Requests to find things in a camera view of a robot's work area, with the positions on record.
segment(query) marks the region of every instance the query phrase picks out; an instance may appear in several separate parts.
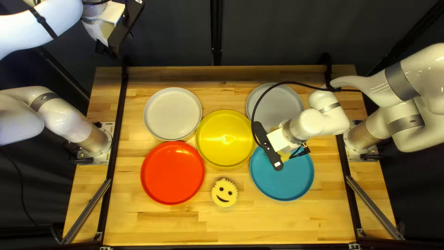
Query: wood grain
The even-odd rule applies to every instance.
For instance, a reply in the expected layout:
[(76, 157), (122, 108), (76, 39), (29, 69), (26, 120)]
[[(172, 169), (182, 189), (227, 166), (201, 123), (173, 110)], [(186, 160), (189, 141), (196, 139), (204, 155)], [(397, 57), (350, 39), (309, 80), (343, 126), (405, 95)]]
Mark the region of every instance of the wood grain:
[[(319, 65), (130, 68), (104, 244), (154, 246), (354, 241), (334, 136), (308, 141), (315, 179), (310, 191), (292, 202), (278, 202), (262, 194), (251, 180), (248, 163), (233, 171), (215, 170), (206, 163), (206, 175), (199, 192), (177, 206), (164, 206), (152, 201), (140, 184), (144, 157), (162, 143), (147, 131), (142, 120), (144, 105), (155, 92), (165, 87), (188, 89), (200, 100), (203, 116), (219, 109), (232, 109), (246, 115), (247, 97), (260, 84), (294, 80), (320, 86), (324, 84), (324, 70)], [(356, 74), (352, 65), (334, 66), (333, 70), (336, 76)], [(260, 81), (252, 81), (255, 73)], [(88, 118), (111, 121), (115, 117), (119, 84), (120, 68), (97, 69)], [(307, 108), (311, 90), (294, 85), (290, 87), (301, 95)], [(350, 119), (367, 117), (360, 93), (341, 92), (337, 93), (337, 97)], [(194, 135), (186, 141), (195, 146)], [(394, 222), (379, 163), (350, 164), (350, 168), (356, 181)], [(75, 221), (105, 175), (106, 168), (78, 166), (64, 232)], [(211, 201), (211, 187), (221, 177), (232, 180), (240, 191), (238, 202), (228, 209), (217, 207)], [(366, 207), (362, 202), (358, 205), (364, 230), (386, 238), (387, 234), (379, 223), (368, 211), (365, 213)], [(94, 236), (97, 216), (96, 212), (91, 215), (76, 241)]]

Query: diagonal support bar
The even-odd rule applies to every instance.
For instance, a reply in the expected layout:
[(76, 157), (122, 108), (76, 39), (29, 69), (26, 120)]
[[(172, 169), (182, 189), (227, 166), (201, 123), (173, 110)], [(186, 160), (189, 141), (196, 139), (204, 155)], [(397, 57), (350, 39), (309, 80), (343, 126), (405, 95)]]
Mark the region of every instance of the diagonal support bar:
[(74, 222), (72, 227), (69, 229), (68, 233), (65, 235), (65, 237), (60, 241), (60, 244), (70, 244), (75, 239), (77, 234), (82, 229), (83, 225), (85, 224), (86, 220), (91, 215), (92, 211), (94, 210), (95, 206), (99, 203), (100, 199), (103, 197), (105, 192), (108, 190), (111, 184), (111, 179), (106, 179), (103, 184), (99, 187), (97, 192), (94, 194), (92, 199), (89, 201), (88, 205), (86, 205), (83, 212), (80, 214), (80, 216), (77, 218), (77, 220)]
[(404, 236), (396, 229), (396, 227), (387, 219), (382, 211), (376, 206), (376, 204), (370, 199), (365, 191), (359, 186), (359, 184), (349, 175), (346, 176), (347, 184), (361, 197), (365, 205), (370, 209), (372, 214), (376, 217), (379, 223), (384, 227), (385, 231), (395, 240), (405, 240)]

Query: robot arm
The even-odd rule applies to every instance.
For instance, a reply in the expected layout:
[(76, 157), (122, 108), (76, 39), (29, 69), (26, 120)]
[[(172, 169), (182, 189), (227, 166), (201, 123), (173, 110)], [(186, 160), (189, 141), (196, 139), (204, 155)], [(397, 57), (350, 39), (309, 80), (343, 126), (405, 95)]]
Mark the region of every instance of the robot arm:
[(310, 108), (298, 118), (283, 121), (279, 129), (267, 134), (274, 151), (289, 152), (313, 136), (344, 133), (349, 120), (332, 92), (315, 90), (309, 96)]
[(48, 88), (6, 89), (0, 96), (0, 111), (6, 114), (0, 122), (0, 145), (31, 138), (43, 130), (43, 124), (88, 152), (99, 152), (108, 143), (102, 131)]
[[(130, 1), (127, 6), (110, 0), (102, 4), (92, 4), (102, 0), (41, 0), (37, 5), (36, 1), (24, 0), (32, 7), (27, 11), (0, 16), (0, 60), (13, 51), (52, 41), (80, 19), (95, 41), (118, 55), (120, 44), (145, 6), (143, 0)], [(127, 14), (121, 21), (125, 8)]]
[[(60, 36), (80, 20), (83, 5), (81, 0), (46, 0), (34, 9)], [(13, 51), (38, 47), (53, 40), (29, 10), (0, 16), (0, 24), (0, 60)]]
[(333, 93), (314, 91), (310, 109), (267, 134), (273, 149), (290, 151), (313, 136), (344, 133), (357, 153), (393, 137), (400, 151), (413, 152), (444, 142), (444, 43), (431, 45), (371, 77), (347, 76), (334, 88), (352, 86), (380, 108), (358, 126), (349, 121)]

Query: red plate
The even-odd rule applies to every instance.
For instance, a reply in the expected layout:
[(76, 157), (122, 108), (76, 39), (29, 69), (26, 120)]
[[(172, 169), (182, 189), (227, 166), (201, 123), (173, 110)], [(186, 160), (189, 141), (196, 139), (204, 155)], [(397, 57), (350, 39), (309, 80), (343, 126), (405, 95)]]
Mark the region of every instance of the red plate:
[(203, 182), (205, 167), (199, 152), (181, 141), (155, 147), (142, 164), (143, 189), (164, 205), (176, 205), (193, 197)]

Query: yellow sponge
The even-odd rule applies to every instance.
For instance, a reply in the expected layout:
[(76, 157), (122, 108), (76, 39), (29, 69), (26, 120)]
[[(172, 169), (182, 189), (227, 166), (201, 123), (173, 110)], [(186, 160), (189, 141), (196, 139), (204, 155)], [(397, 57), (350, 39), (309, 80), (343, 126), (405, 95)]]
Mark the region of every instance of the yellow sponge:
[(289, 152), (289, 153), (284, 153), (284, 152), (282, 152), (282, 151), (279, 150), (277, 153), (278, 153), (279, 156), (281, 157), (282, 163), (286, 163), (286, 162), (290, 159), (291, 152)]

